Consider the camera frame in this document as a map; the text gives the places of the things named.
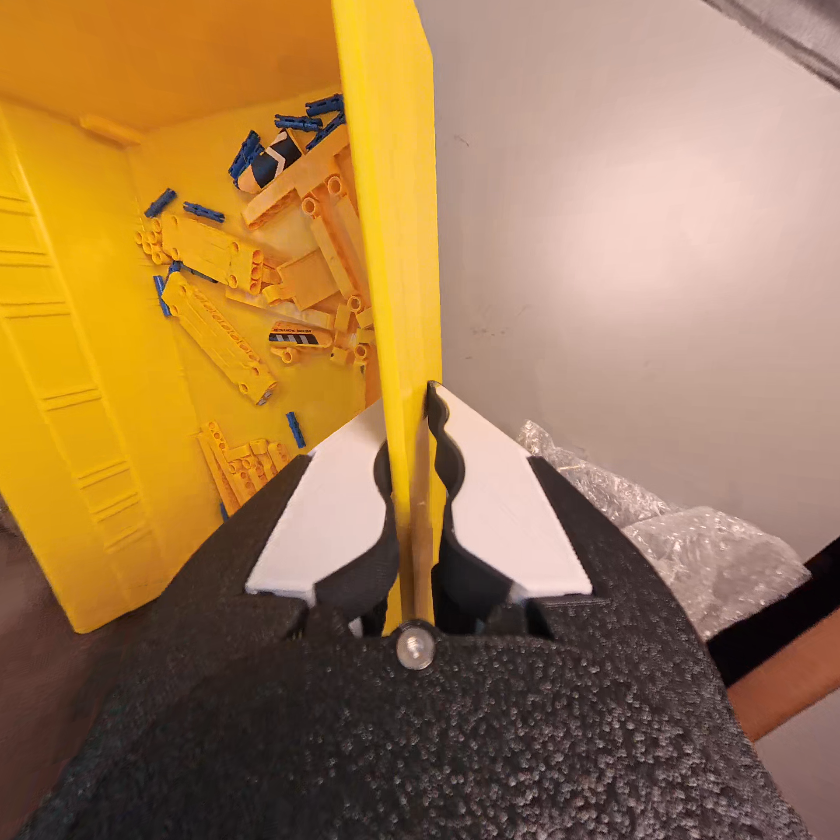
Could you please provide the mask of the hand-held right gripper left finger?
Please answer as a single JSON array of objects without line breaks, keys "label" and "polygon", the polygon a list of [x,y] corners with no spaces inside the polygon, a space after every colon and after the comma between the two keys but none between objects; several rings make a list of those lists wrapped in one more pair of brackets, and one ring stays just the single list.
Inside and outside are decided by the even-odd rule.
[{"label": "hand-held right gripper left finger", "polygon": [[382,401],[303,459],[246,581],[246,601],[305,616],[322,608],[354,636],[381,636],[400,572]]}]

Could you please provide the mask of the yellow plastic bin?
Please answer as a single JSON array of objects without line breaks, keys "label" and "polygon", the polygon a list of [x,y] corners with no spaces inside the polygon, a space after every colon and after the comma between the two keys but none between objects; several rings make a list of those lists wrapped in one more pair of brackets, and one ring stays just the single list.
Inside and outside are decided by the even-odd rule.
[{"label": "yellow plastic bin", "polygon": [[179,122],[296,95],[342,116],[391,449],[400,577],[421,387],[441,372],[432,52],[415,2],[2,2],[2,496],[70,625],[152,601],[222,512],[130,152]]}]

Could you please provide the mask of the clear plastic bag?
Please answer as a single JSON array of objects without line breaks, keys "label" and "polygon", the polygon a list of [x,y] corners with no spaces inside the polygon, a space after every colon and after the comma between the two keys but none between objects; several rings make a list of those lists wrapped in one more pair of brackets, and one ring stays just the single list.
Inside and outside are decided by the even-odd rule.
[{"label": "clear plastic bag", "polygon": [[812,574],[782,539],[712,507],[680,507],[554,443],[527,421],[518,442],[617,526],[671,590],[704,642],[758,614]]}]

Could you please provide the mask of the grey desk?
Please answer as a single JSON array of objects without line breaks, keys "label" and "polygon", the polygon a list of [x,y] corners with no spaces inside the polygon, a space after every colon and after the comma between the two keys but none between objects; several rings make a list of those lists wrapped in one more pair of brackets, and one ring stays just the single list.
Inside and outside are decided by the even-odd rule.
[{"label": "grey desk", "polygon": [[417,2],[444,382],[810,557],[838,536],[838,91],[703,2]]}]

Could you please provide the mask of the pile of yellow building parts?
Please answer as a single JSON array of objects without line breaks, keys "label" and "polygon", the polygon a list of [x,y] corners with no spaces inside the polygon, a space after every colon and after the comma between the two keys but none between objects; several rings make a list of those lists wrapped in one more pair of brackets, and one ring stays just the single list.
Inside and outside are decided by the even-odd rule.
[{"label": "pile of yellow building parts", "polygon": [[[342,367],[351,364],[354,378],[364,380],[358,414],[380,397],[381,387],[349,132],[342,116],[333,116],[314,140],[296,131],[296,120],[276,124],[273,141],[263,146],[251,131],[234,159],[229,172],[234,185],[254,196],[241,215],[248,229],[256,230],[297,199],[310,218],[318,250],[278,265],[265,244],[167,213],[176,200],[173,191],[150,207],[135,240],[157,264],[154,284],[164,315],[175,318],[253,404],[267,404],[277,380],[188,274],[224,285],[229,299],[272,310],[278,320],[270,327],[267,347],[284,364],[314,360],[317,354],[328,354]],[[218,423],[197,423],[196,445],[223,517],[312,449],[295,414],[288,413],[287,420],[300,449],[296,455],[264,437],[231,445]]]}]

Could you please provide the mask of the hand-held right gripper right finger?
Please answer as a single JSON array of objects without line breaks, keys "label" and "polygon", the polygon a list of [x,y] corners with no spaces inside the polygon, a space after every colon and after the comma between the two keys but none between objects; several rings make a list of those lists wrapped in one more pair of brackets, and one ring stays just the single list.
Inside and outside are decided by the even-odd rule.
[{"label": "hand-held right gripper right finger", "polygon": [[593,584],[531,457],[436,381],[427,384],[434,470],[444,487],[434,620],[476,634],[493,613],[593,600]]}]

